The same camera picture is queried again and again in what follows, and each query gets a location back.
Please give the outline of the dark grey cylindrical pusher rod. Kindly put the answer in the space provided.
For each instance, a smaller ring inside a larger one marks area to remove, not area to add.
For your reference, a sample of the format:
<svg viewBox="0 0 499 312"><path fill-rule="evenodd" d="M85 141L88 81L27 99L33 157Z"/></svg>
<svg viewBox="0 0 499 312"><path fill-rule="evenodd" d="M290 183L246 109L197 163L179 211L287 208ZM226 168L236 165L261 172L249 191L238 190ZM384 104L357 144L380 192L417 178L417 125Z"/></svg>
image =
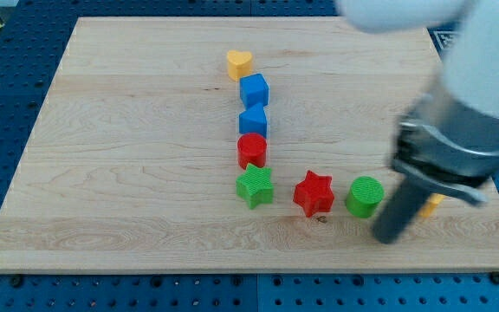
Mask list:
<svg viewBox="0 0 499 312"><path fill-rule="evenodd" d="M374 238L382 244L394 243L430 195L429 191L404 179L374 221Z"/></svg>

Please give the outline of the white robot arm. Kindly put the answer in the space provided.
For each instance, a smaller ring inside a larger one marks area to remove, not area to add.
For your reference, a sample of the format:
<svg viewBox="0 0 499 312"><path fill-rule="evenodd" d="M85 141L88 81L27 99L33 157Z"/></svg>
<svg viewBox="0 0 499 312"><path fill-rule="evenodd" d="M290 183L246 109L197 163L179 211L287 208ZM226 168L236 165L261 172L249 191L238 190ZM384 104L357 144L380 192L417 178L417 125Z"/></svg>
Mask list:
<svg viewBox="0 0 499 312"><path fill-rule="evenodd" d="M484 202L481 186L499 170L499 1L340 0L337 10L367 33L457 23L434 80L399 119L391 166L403 180L374 237L395 242L434 193Z"/></svg>

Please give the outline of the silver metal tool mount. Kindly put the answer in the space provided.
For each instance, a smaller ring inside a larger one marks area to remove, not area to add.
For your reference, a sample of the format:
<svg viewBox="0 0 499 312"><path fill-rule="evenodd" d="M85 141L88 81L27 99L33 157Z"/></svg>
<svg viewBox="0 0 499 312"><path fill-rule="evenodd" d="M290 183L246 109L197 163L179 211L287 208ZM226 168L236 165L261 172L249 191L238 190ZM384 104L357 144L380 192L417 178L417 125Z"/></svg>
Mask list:
<svg viewBox="0 0 499 312"><path fill-rule="evenodd" d="M399 119L392 168L405 179L394 206L420 206L432 193L480 205L480 186L499 170L499 94L479 105L438 74Z"/></svg>

